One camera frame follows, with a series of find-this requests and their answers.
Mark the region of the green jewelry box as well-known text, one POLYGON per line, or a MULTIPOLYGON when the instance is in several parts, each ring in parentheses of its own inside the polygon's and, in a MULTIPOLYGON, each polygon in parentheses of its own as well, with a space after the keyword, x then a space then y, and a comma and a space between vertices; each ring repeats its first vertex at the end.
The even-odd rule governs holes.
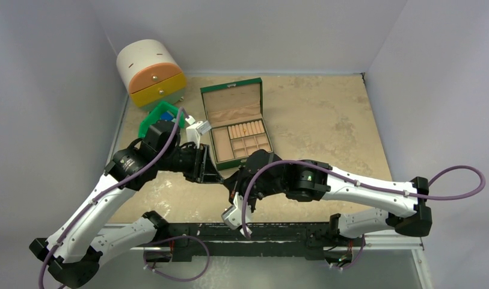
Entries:
MULTIPOLYGON (((266 126, 263 118, 263 81, 261 78, 202 87, 200 93, 205 115, 212 129, 259 119, 262 119, 266 126)), ((224 163, 217 162, 211 130, 209 135, 216 168, 227 170, 244 164, 248 157, 224 163)))

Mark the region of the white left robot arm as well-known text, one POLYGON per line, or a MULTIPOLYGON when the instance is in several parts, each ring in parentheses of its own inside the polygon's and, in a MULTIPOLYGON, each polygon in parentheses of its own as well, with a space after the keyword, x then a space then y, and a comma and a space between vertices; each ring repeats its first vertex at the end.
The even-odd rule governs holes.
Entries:
POLYGON ((30 251, 62 287, 79 288, 110 259, 139 245, 173 245, 180 235, 155 211, 118 231, 100 235, 114 213, 159 172, 180 172, 198 184, 221 184, 210 147, 180 143, 176 132, 154 132, 114 154, 89 197, 57 232, 36 238, 30 251))

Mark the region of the white drawer cabinet orange yellow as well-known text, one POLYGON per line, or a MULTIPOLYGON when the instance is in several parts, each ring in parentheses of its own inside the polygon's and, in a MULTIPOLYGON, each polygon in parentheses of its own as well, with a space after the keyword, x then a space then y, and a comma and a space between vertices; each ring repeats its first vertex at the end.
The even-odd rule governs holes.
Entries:
POLYGON ((143 111, 152 111, 162 101, 175 104, 185 95, 183 70, 157 40, 125 46, 117 55, 116 66, 131 101, 143 111))

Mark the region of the green jewelry tray insert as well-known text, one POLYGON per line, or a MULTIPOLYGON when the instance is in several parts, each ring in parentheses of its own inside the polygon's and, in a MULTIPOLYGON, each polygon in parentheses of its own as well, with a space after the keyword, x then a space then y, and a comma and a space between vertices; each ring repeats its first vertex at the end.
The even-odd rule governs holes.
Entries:
POLYGON ((262 119, 214 128, 211 134, 218 163, 244 159, 258 150, 273 151, 262 119))

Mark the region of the green plastic bin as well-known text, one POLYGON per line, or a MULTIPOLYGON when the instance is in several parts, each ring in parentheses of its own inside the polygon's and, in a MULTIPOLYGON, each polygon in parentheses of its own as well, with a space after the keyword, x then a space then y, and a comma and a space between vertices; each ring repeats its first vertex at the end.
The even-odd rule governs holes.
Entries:
POLYGON ((159 121, 160 115, 167 111, 174 116, 174 119, 171 121, 174 122, 179 112, 179 107, 169 104, 168 102, 161 101, 140 123, 138 138, 144 138, 149 126, 159 121))

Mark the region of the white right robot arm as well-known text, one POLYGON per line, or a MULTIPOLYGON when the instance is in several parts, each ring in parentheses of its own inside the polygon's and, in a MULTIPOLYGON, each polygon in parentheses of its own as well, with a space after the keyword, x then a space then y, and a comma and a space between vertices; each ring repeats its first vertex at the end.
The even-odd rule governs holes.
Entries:
POLYGON ((222 220, 243 235, 251 234, 242 226, 251 222, 256 201, 275 194, 297 202, 341 200, 368 206, 366 211, 330 217, 327 237, 335 245, 388 229, 408 237, 426 237, 432 227, 432 212, 424 199, 429 184, 423 177, 384 181, 319 161, 282 160, 261 149, 253 152, 224 186, 231 206, 223 212, 222 220))

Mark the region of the blue eraser block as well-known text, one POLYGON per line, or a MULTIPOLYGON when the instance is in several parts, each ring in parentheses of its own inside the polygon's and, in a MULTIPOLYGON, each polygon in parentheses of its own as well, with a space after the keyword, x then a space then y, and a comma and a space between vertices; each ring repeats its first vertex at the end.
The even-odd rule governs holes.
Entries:
POLYGON ((169 111, 164 112, 160 115, 161 120, 166 120, 166 121, 172 121, 174 119, 174 116, 170 114, 169 111))

